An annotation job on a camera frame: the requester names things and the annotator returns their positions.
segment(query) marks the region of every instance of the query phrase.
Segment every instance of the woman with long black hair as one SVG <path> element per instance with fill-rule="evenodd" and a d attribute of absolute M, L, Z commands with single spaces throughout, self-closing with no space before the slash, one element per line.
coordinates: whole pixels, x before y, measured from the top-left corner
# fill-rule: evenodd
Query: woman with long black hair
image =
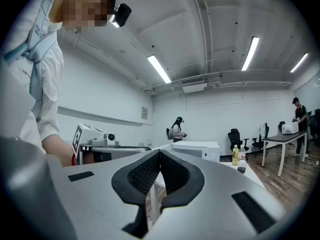
<path fill-rule="evenodd" d="M 179 116 L 175 120 L 174 124 L 172 125 L 172 131 L 173 131 L 173 142 L 179 142 L 182 140 L 183 133 L 181 132 L 180 124 L 184 123 L 182 117 Z"/>

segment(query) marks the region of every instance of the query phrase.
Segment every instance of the floor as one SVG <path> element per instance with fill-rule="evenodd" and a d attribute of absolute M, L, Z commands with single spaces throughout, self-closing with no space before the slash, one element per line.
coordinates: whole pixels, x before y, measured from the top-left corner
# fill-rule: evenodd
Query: floor
<path fill-rule="evenodd" d="M 309 191 L 312 189 L 319 171 L 320 165 L 316 165 L 316 160 L 320 160 L 320 148 L 310 144 L 309 156 L 302 163 L 302 155 L 294 157 L 296 153 L 297 143 L 293 142 L 293 146 L 288 148 L 288 157 L 284 159 L 281 177 L 278 177 L 278 171 L 281 160 L 281 146 L 268 150 L 264 167 L 262 167 L 262 154 L 248 154 L 247 163 L 261 180 L 265 188 L 272 193 L 288 211 L 294 209 L 301 203 Z M 221 157 L 220 162 L 231 162 L 231 157 Z M 160 188 L 159 203 L 166 194 L 164 188 Z M 151 201 L 150 194 L 146 198 L 146 212 L 148 217 L 149 228 L 152 227 L 151 222 Z"/>

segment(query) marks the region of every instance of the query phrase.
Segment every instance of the yellow bottle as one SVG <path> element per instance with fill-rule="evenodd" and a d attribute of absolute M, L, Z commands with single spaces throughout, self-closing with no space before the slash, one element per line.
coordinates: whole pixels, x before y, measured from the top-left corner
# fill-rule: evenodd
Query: yellow bottle
<path fill-rule="evenodd" d="M 239 161 L 239 149 L 238 145 L 234 145 L 234 148 L 232 150 L 232 165 L 237 166 Z"/>

